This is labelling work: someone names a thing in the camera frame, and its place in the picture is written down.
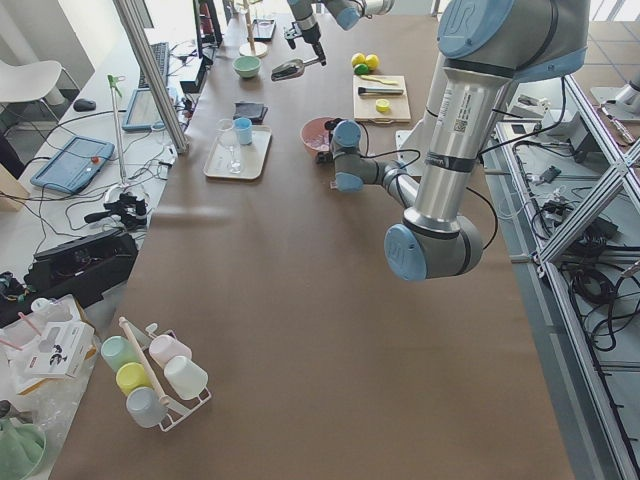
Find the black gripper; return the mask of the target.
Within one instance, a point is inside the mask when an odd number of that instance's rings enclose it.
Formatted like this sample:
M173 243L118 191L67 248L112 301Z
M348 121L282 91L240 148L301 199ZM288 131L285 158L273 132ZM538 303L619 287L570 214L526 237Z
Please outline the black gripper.
M295 49L296 40L302 38L305 43L312 46L316 55L313 62L322 66L327 64L326 55L320 42L320 29L315 17L296 19L295 25L285 28L283 34L291 49Z

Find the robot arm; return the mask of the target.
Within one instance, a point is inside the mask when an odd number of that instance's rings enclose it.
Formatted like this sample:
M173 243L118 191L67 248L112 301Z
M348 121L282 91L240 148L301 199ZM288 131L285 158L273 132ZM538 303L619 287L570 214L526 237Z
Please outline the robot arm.
M384 187L404 208L385 235L390 269L401 279L451 277L473 269L483 244L459 207L478 154L495 122L500 92L509 84L562 77L584 63L587 1L453 1L437 32L443 56L433 89L442 101L420 181L405 167L359 151L360 130L343 120L331 151L338 190Z
M314 63L326 64L326 56L321 45L321 32L316 20L313 4L322 4L329 11L337 24L345 31L353 28L361 18L384 15L394 6L393 0L381 1L310 1L288 0L287 4L294 17L292 27L285 32L285 38L292 49L296 48L295 39L310 45L315 57L309 61L293 59L296 66L308 66Z

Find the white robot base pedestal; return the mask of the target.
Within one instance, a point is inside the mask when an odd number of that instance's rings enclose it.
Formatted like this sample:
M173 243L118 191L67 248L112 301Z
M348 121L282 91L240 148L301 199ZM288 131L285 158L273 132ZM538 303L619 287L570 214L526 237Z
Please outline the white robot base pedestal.
M428 151L428 141L420 132L397 130L395 132L397 161L412 176L420 178Z

